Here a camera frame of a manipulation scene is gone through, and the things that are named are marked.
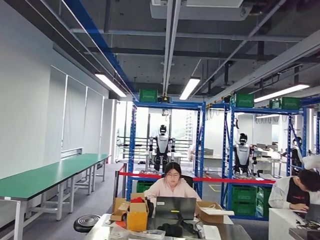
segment cardboard box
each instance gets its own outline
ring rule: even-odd
[[[215,223],[215,224],[223,224],[223,223],[223,216],[225,214],[222,215],[209,215],[204,211],[202,211],[201,208],[209,208],[215,206],[215,209],[220,209],[223,210],[223,208],[219,205],[216,201],[197,201],[195,204],[195,215],[202,222],[203,223]]]
[[[127,204],[128,206],[129,206],[130,202],[126,201],[125,198],[116,197],[114,200],[113,206],[112,207],[112,215],[110,217],[110,220],[117,222],[122,220],[122,216],[127,211],[119,210],[119,207],[122,204]]]
[[[144,193],[131,193],[131,199],[142,198],[144,200]],[[147,229],[149,209],[147,202],[130,203],[129,211],[127,214],[127,229],[134,232],[143,232]]]

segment open laptop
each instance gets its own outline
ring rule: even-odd
[[[156,198],[155,218],[193,220],[196,198],[189,197],[167,197]]]
[[[308,212],[294,211],[294,213],[303,220],[320,223],[320,205],[318,204],[310,204]]]

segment yellow floor marking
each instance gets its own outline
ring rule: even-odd
[[[213,186],[220,186],[220,185],[209,184],[209,187],[212,189],[214,192],[221,192],[220,190],[215,190]]]

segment glasses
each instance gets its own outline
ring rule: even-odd
[[[179,173],[174,173],[174,174],[168,173],[168,174],[167,174],[167,176],[169,177],[169,178],[177,179],[177,178],[179,178],[180,175],[179,175]]]

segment round stool seat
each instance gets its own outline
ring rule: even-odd
[[[100,219],[99,215],[85,215],[74,221],[73,229],[79,233],[88,233]]]

